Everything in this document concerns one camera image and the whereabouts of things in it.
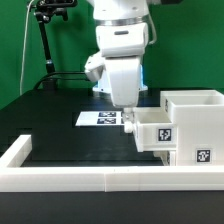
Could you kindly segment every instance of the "black tabletop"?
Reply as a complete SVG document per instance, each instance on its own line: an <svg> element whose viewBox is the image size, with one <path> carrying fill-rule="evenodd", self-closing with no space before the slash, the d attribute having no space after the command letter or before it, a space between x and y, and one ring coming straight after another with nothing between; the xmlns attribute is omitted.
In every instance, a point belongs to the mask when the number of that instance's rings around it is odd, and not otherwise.
<svg viewBox="0 0 224 224"><path fill-rule="evenodd" d="M140 106L159 106L150 90ZM114 111L87 89L29 91L0 111L0 152L32 134L23 166L161 165L123 127L75 127L80 111ZM224 223L224 192L0 193L1 224Z"/></svg>

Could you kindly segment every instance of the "green wall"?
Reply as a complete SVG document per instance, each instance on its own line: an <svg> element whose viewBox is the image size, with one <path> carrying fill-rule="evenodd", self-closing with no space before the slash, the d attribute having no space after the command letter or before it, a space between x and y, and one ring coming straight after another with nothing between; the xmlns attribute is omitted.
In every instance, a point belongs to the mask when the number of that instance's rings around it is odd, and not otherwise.
<svg viewBox="0 0 224 224"><path fill-rule="evenodd" d="M184 0L180 5L153 6L158 43L144 58L150 87L224 87L224 2ZM0 3L0 108L19 96L25 0ZM96 52L92 9L85 0L69 9L69 21L54 17L47 31L57 70L83 70ZM24 89L45 75L37 22L31 15ZM88 82L61 83L61 87L88 87Z"/></svg>

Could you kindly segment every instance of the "metal stand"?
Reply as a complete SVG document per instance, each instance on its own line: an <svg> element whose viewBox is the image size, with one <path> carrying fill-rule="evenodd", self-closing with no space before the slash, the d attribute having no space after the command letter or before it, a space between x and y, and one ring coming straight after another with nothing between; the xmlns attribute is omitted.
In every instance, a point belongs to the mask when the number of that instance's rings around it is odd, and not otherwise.
<svg viewBox="0 0 224 224"><path fill-rule="evenodd" d="M51 18L56 16L62 16L64 21L68 20L67 7L77 6L77 0L66 0L61 2L60 0L50 1L50 0L40 0L37 2L35 10L35 17L38 21L41 39L43 42L45 59L46 59L46 70L47 74L55 72L55 66L51 58L51 52L48 44L48 38L46 33L45 24L51 22ZM44 90L56 90L57 80L49 79L43 81Z"/></svg>

